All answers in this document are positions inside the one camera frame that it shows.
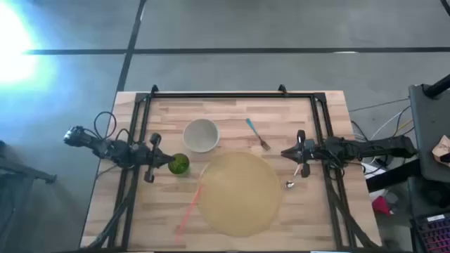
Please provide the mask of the green glass cup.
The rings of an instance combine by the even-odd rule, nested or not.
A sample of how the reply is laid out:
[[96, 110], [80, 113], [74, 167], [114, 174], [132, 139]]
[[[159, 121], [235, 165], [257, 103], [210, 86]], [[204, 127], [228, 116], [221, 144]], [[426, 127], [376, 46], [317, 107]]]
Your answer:
[[182, 153], [177, 153], [173, 157], [174, 160], [168, 164], [169, 170], [175, 175], [185, 174], [189, 170], [189, 158]]

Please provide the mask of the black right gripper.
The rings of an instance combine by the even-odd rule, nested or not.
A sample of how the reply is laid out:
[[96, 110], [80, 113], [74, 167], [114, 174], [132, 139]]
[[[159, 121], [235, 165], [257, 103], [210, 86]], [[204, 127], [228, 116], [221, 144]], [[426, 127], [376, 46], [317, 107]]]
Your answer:
[[300, 161], [298, 162], [300, 168], [300, 176], [302, 178], [307, 178], [310, 175], [310, 166], [308, 161], [314, 157], [314, 149], [316, 147], [315, 141], [311, 138], [306, 138], [306, 134], [304, 130], [299, 130], [297, 132], [298, 144], [300, 145], [300, 150], [298, 151], [298, 146], [295, 145], [291, 148], [281, 151], [281, 156], [292, 160], [294, 162], [298, 162], [298, 157], [293, 154], [285, 154], [285, 153], [296, 153], [298, 151], [300, 155]]

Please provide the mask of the crumpled brown paper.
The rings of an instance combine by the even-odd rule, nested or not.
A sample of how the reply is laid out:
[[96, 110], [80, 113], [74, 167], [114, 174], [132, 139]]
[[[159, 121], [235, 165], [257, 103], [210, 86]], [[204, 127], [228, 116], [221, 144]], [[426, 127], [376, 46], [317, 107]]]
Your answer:
[[432, 149], [432, 155], [437, 162], [450, 166], [450, 138], [443, 135], [439, 143]]

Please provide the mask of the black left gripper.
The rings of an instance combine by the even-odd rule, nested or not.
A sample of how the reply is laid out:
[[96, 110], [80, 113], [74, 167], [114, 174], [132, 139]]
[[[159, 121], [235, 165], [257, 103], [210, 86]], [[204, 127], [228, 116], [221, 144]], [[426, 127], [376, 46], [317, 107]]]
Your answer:
[[[153, 169], [155, 168], [155, 154], [159, 148], [159, 144], [162, 140], [161, 135], [158, 133], [154, 133], [150, 136], [150, 143], [153, 145], [152, 148], [149, 148], [145, 143], [139, 144], [137, 146], [136, 152], [135, 152], [135, 164], [139, 166], [147, 165], [148, 169], [144, 173], [144, 181], [147, 183], [154, 182], [154, 175], [153, 175]], [[168, 155], [161, 151], [161, 157], [164, 159], [170, 159], [170, 160], [163, 160], [161, 166], [170, 164], [171, 162], [174, 162], [174, 156]]]

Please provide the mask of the teal-handled metal fork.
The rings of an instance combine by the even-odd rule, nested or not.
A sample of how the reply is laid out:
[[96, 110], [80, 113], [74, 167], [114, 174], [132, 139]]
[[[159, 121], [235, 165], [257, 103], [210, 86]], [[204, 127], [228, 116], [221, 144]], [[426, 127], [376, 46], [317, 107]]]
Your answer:
[[259, 133], [257, 132], [257, 130], [256, 130], [254, 124], [252, 123], [252, 121], [250, 120], [250, 118], [247, 118], [245, 121], [246, 121], [247, 125], [251, 128], [251, 130], [254, 132], [255, 136], [259, 139], [259, 142], [260, 142], [260, 145], [262, 146], [262, 148], [266, 151], [270, 150], [271, 149], [270, 145], [266, 141], [264, 141], [262, 139], [262, 137], [259, 135]]

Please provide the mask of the white plastic piece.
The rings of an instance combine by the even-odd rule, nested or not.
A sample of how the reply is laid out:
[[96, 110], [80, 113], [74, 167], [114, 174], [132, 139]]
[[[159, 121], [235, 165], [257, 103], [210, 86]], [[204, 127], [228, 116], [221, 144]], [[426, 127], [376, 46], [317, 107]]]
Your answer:
[[372, 164], [366, 164], [366, 163], [361, 163], [362, 169], [363, 169], [363, 174], [366, 178], [369, 178], [371, 176], [373, 176], [375, 174], [375, 171], [377, 169], [376, 166], [373, 166]]

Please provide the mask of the red plastic straw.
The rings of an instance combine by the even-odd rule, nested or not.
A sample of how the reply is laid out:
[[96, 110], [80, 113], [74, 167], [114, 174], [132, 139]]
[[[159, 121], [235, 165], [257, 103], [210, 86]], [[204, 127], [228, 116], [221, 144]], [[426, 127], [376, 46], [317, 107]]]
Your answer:
[[201, 171], [201, 173], [200, 173], [200, 175], [198, 177], [198, 186], [197, 186], [196, 192], [195, 192], [195, 194], [193, 196], [193, 199], [191, 200], [190, 204], [188, 205], [188, 207], [186, 209], [186, 212], [184, 214], [183, 219], [181, 220], [181, 223], [179, 224], [179, 227], [176, 230], [175, 237], [174, 237], [175, 243], [181, 242], [181, 238], [183, 237], [185, 226], [188, 223], [190, 215], [191, 215], [192, 211], [194, 210], [194, 207], [196, 206], [196, 204], [197, 204], [197, 202], [199, 200], [200, 193], [201, 193], [201, 191], [203, 189], [203, 184], [200, 181], [201, 181], [201, 179], [203, 177], [203, 174], [205, 173], [205, 170], [207, 169], [207, 166], [208, 166], [208, 164], [206, 164], [202, 168], [202, 171]]

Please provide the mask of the red floor object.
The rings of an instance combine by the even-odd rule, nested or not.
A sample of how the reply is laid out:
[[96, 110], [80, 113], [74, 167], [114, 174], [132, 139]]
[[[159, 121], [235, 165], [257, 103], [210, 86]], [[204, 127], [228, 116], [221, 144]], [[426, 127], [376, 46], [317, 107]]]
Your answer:
[[390, 216], [392, 211], [390, 206], [387, 203], [387, 200], [383, 196], [378, 196], [374, 201], [372, 201], [373, 210], [384, 214], [386, 216]]

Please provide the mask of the black pole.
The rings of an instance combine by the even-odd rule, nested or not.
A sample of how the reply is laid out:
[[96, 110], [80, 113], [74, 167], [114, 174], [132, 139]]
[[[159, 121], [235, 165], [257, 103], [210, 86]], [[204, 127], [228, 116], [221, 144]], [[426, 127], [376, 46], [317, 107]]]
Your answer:
[[435, 98], [447, 89], [450, 89], [450, 74], [443, 77], [433, 85], [423, 85], [423, 93], [428, 98]]

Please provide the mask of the dark tripod stand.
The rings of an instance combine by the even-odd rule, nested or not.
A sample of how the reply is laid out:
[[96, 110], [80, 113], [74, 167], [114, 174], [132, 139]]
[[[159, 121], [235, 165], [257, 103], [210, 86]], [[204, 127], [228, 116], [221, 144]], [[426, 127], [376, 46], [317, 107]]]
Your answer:
[[6, 150], [7, 145], [0, 140], [0, 253], [6, 253], [11, 231], [23, 214], [34, 181], [53, 183], [57, 178], [8, 159]]

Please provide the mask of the black laptop keyboard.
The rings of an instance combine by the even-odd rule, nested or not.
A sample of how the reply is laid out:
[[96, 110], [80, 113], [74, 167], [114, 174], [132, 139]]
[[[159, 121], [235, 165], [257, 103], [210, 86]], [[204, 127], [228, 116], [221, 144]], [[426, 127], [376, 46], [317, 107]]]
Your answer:
[[450, 212], [411, 219], [414, 249], [419, 253], [450, 253]]

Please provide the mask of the white round bowl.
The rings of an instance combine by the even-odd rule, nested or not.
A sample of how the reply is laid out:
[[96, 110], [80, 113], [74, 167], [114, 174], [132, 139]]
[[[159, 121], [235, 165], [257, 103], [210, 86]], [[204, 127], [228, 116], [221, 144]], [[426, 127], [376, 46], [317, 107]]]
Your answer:
[[195, 119], [183, 131], [185, 146], [195, 153], [207, 153], [219, 143], [219, 127], [209, 119]]

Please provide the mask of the yellow round woven placemat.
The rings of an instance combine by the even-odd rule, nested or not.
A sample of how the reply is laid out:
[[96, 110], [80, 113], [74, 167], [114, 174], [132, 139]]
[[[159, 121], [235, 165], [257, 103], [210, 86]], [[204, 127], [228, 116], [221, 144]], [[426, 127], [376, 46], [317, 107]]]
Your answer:
[[198, 209], [224, 235], [242, 238], [265, 231], [277, 217], [282, 199], [276, 172], [251, 153], [213, 157], [199, 178]]

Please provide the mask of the grey side table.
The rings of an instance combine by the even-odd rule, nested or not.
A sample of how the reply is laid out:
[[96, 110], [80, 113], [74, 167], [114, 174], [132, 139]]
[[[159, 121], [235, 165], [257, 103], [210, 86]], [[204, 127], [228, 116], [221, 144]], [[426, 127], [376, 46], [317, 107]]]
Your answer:
[[409, 98], [416, 135], [418, 159], [366, 180], [371, 192], [406, 181], [423, 178], [433, 183], [450, 184], [450, 167], [437, 162], [432, 149], [443, 135], [450, 138], [450, 89], [435, 98], [423, 93], [423, 85], [409, 87]]

